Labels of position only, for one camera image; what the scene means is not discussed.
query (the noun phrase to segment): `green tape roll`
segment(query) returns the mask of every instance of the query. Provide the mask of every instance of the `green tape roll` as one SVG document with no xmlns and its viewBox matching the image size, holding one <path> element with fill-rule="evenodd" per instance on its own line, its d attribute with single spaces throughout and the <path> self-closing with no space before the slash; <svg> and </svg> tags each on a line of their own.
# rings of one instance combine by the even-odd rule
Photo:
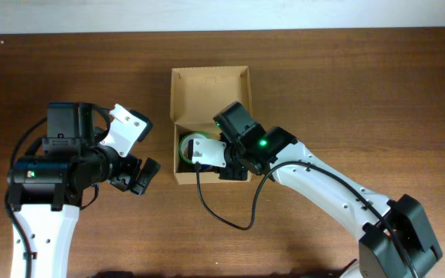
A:
<svg viewBox="0 0 445 278">
<path fill-rule="evenodd" d="M 186 158 L 185 155 L 183 154 L 185 153 L 185 149 L 189 146 L 190 139 L 204 139 L 204 138 L 210 139 L 210 136 L 201 131 L 194 131 L 183 136 L 183 138 L 179 141 L 178 153 L 184 162 L 188 164 L 193 164 L 193 162 L 190 161 L 188 158 Z"/>
</svg>

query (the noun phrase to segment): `robotic arm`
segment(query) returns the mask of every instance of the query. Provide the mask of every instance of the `robotic arm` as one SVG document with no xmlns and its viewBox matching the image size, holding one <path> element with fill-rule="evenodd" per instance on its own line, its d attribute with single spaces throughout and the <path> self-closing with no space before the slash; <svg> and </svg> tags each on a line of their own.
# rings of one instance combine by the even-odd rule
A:
<svg viewBox="0 0 445 278">
<path fill-rule="evenodd" d="M 192 161 L 218 167 L 221 179 L 246 180 L 249 169 L 325 210 L 359 244 L 359 262 L 341 278 L 421 277 L 441 259 L 432 226 L 414 198 L 404 195 L 395 202 L 357 184 L 282 128 L 266 132 L 240 103 L 229 105 L 214 121 L 222 131 L 221 141 L 194 139 L 189 143 Z"/>
<path fill-rule="evenodd" d="M 94 111 L 106 121 L 105 131 L 94 127 Z M 109 114 L 112 123 L 107 110 L 91 103 L 51 103 L 47 136 L 16 163 L 12 158 L 5 198 L 14 225 L 12 278 L 66 277 L 73 230 L 87 207 L 82 206 L 83 190 L 94 187 L 94 201 L 97 184 L 109 181 L 123 192 L 142 195 L 159 171 L 156 161 L 148 158 L 141 169 L 142 160 L 129 154 L 152 128 L 150 120 L 119 104 Z M 44 155 L 36 156 L 41 145 Z"/>
</svg>

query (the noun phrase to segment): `brown tabletop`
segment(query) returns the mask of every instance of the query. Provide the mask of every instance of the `brown tabletop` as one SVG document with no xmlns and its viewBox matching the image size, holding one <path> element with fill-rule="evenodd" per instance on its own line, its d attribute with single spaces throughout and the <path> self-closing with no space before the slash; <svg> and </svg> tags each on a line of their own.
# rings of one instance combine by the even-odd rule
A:
<svg viewBox="0 0 445 278">
<path fill-rule="evenodd" d="M 50 101 L 142 112 L 154 129 L 133 154 L 162 165 L 140 198 L 100 186 L 76 225 L 68 277 L 268 276 L 341 269 L 356 258 L 346 230 L 289 188 L 266 184 L 255 226 L 241 232 L 212 218 L 194 185 L 176 184 L 171 68 L 234 65 L 250 67 L 254 117 L 265 128 L 290 131 L 372 190 L 424 205 L 444 251 L 429 277 L 445 277 L 445 29 L 0 36 L 0 277 L 12 262 L 9 157 Z M 259 181 L 203 190 L 214 211 L 245 225 Z"/>
</svg>

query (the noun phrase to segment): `open box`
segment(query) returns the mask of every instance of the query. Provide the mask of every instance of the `open box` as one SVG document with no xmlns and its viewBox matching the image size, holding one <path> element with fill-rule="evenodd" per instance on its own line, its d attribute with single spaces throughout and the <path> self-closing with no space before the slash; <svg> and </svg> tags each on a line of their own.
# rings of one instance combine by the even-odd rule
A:
<svg viewBox="0 0 445 278">
<path fill-rule="evenodd" d="M 178 153 L 180 138 L 201 131 L 218 140 L 221 130 L 213 118 L 231 103 L 239 101 L 253 116 L 248 66 L 220 66 L 172 69 L 171 111 L 175 124 L 174 174 L 179 185 L 195 184 L 193 167 Z M 213 171 L 200 173 L 201 183 L 235 182 L 220 180 Z"/>
</svg>

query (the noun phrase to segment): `box flap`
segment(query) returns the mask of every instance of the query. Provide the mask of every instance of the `box flap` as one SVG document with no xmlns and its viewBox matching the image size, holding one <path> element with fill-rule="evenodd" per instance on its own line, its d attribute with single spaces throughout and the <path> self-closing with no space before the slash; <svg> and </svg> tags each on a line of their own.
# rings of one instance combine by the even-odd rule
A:
<svg viewBox="0 0 445 278">
<path fill-rule="evenodd" d="M 172 69 L 171 119 L 175 124 L 213 123 L 234 101 L 252 114 L 248 66 Z"/>
</svg>

